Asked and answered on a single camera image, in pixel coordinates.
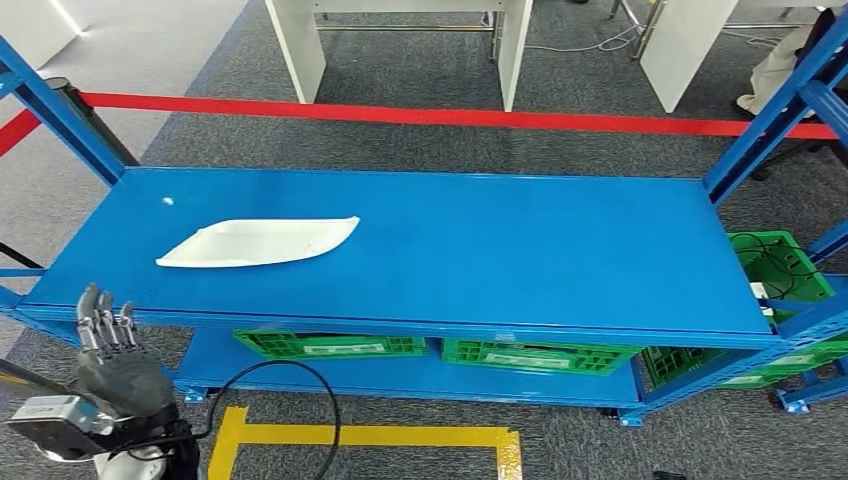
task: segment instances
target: lower shelf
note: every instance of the lower shelf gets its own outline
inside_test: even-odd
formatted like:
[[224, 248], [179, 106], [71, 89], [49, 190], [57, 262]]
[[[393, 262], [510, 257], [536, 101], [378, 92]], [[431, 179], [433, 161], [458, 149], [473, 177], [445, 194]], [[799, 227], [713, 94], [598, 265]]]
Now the lower shelf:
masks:
[[[632, 408], [641, 404], [630, 364], [609, 376], [522, 372], [444, 363], [439, 343], [428, 339], [421, 357], [306, 362], [343, 395]], [[229, 329], [199, 328], [174, 382], [190, 389], [219, 388], [263, 359]], [[280, 365], [246, 375], [234, 386], [248, 390], [323, 392], [301, 369]]]

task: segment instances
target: red tape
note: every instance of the red tape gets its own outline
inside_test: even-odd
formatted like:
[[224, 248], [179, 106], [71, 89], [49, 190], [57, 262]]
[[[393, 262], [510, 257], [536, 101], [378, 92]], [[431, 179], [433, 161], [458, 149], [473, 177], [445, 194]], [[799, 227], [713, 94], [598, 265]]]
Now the red tape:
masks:
[[41, 122], [29, 110], [24, 110], [15, 115], [15, 118], [9, 120], [9, 123], [0, 128], [0, 157], [20, 143], [39, 125], [41, 125]]
[[[719, 137], [737, 137], [748, 126], [748, 122], [733, 120], [300, 104], [223, 98], [160, 97], [123, 93], [83, 93], [83, 98], [93, 107], [413, 125], [456, 125]], [[830, 128], [823, 124], [798, 125], [790, 132], [788, 137], [837, 139]]]

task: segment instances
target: green plastic crate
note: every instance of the green plastic crate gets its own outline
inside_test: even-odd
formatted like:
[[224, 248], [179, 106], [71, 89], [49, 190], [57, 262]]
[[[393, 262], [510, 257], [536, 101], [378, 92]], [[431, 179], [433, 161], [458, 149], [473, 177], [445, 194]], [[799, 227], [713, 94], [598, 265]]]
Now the green plastic crate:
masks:
[[442, 340], [442, 360], [462, 365], [609, 375], [643, 347]]
[[[730, 234], [730, 239], [748, 279], [763, 282], [770, 298], [815, 302], [834, 295], [824, 275], [816, 272], [815, 264], [798, 249], [798, 243], [788, 232], [745, 232]], [[760, 242], [768, 247], [771, 256], [762, 254]], [[793, 314], [791, 311], [775, 310], [772, 321], [780, 324]], [[660, 386], [723, 353], [721, 349], [649, 347], [642, 356], [654, 385]], [[845, 354], [848, 354], [848, 334], [793, 352], [719, 388], [764, 387]]]
[[731, 378], [724, 382], [721, 387], [723, 390], [744, 390], [749, 388], [763, 388], [775, 382], [779, 382], [786, 378], [783, 373], [749, 373], [741, 377]]
[[233, 336], [267, 360], [290, 358], [365, 358], [427, 353], [423, 337], [383, 337], [234, 330]]

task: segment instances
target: black cable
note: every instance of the black cable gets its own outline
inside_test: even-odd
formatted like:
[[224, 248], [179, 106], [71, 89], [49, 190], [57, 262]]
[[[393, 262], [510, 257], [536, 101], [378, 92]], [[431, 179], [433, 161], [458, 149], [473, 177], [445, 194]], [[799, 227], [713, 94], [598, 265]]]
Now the black cable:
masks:
[[806, 276], [813, 275], [813, 274], [816, 274], [816, 273], [822, 273], [821, 270], [818, 270], [818, 269], [813, 269], [812, 271], [809, 271], [809, 272], [806, 272], [806, 273], [790, 272], [787, 269], [784, 269], [784, 265], [783, 265], [784, 260], [782, 258], [778, 257], [777, 255], [769, 252], [768, 250], [769, 250], [769, 248], [788, 248], [788, 249], [791, 249], [791, 250], [799, 250], [801, 252], [804, 252], [808, 256], [809, 255], [815, 255], [815, 252], [811, 252], [811, 251], [806, 250], [806, 249], [801, 248], [801, 247], [795, 247], [795, 246], [786, 245], [786, 244], [775, 243], [775, 244], [769, 245], [769, 244], [766, 244], [765, 242], [763, 242], [762, 238], [760, 238], [757, 235], [754, 235], [753, 233], [737, 233], [737, 234], [730, 237], [730, 241], [732, 242], [734, 239], [736, 239], [738, 237], [742, 237], [742, 236], [751, 237], [754, 240], [756, 240], [756, 242], [759, 244], [759, 249], [756, 249], [756, 248], [755, 249], [747, 249], [746, 248], [746, 249], [736, 250], [736, 253], [760, 253], [762, 255], [765, 255], [766, 258], [768, 258], [769, 262], [774, 266], [775, 270], [777, 270], [778, 272], [789, 277], [789, 281], [790, 281], [789, 288], [787, 288], [785, 291], [777, 288], [775, 285], [773, 285], [771, 283], [763, 282], [763, 283], [767, 283], [770, 287], [772, 287], [773, 289], [777, 290], [780, 293], [780, 295], [776, 298], [776, 300], [783, 300], [783, 299], [786, 298], [787, 295], [792, 293], [792, 291], [795, 289], [795, 286], [796, 286], [795, 277], [806, 277]]
[[221, 387], [221, 391], [212, 400], [212, 404], [209, 406], [209, 412], [206, 414], [206, 431], [204, 431], [202, 433], [197, 433], [197, 434], [194, 434], [194, 435], [184, 435], [184, 436], [180, 436], [180, 437], [160, 438], [160, 439], [157, 439], [157, 440], [140, 442], [140, 443], [129, 445], [129, 446], [126, 446], [126, 447], [123, 447], [123, 448], [120, 448], [120, 449], [116, 449], [114, 451], [116, 451], [116, 452], [129, 451], [129, 450], [135, 450], [137, 448], [152, 447], [152, 446], [157, 446], [157, 445], [164, 445], [166, 443], [174, 443], [174, 442], [181, 442], [181, 441], [187, 441], [187, 440], [200, 440], [202, 438], [208, 437], [212, 433], [212, 431], [214, 430], [213, 424], [214, 424], [214, 421], [215, 421], [215, 410], [218, 407], [218, 403], [220, 403], [221, 398], [224, 396], [224, 394], [226, 394], [227, 391], [229, 391], [230, 386], [232, 386], [232, 384], [237, 382], [241, 377], [247, 375], [248, 373], [250, 373], [254, 370], [258, 370], [258, 369], [263, 368], [263, 367], [271, 366], [271, 365], [294, 365], [298, 368], [302, 368], [302, 369], [308, 371], [309, 373], [311, 373], [313, 376], [315, 376], [315, 378], [317, 378], [321, 382], [321, 384], [324, 386], [324, 389], [327, 390], [327, 394], [330, 396], [330, 402], [333, 404], [333, 424], [334, 424], [333, 443], [330, 446], [330, 452], [327, 453], [327, 458], [324, 460], [324, 464], [321, 466], [321, 469], [318, 470], [318, 473], [315, 475], [315, 480], [320, 480], [320, 479], [324, 478], [324, 475], [327, 473], [327, 470], [330, 469], [330, 465], [332, 465], [333, 460], [335, 460], [335, 458], [336, 458], [336, 453], [339, 450], [339, 442], [341, 440], [341, 434], [342, 434], [342, 416], [341, 416], [341, 412], [339, 411], [339, 403], [336, 400], [336, 394], [333, 392], [333, 389], [330, 387], [330, 383], [327, 382], [327, 379], [324, 378], [323, 375], [318, 373], [317, 370], [310, 367], [309, 365], [306, 365], [306, 364], [303, 364], [303, 363], [300, 363], [300, 362], [295, 362], [293, 360], [269, 360], [267, 362], [257, 363], [255, 365], [252, 365], [250, 367], [245, 368], [241, 372], [237, 373], [233, 378], [229, 379], [227, 381], [227, 383], [225, 383], [224, 386]]

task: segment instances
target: robotic arm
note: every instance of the robotic arm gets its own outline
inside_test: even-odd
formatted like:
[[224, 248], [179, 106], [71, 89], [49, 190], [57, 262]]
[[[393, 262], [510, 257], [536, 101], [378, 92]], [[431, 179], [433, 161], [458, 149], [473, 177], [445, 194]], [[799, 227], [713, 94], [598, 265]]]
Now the robotic arm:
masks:
[[132, 306], [89, 285], [77, 304], [79, 387], [29, 398], [7, 422], [60, 462], [93, 460], [101, 480], [200, 480], [200, 451], [174, 385], [138, 340]]

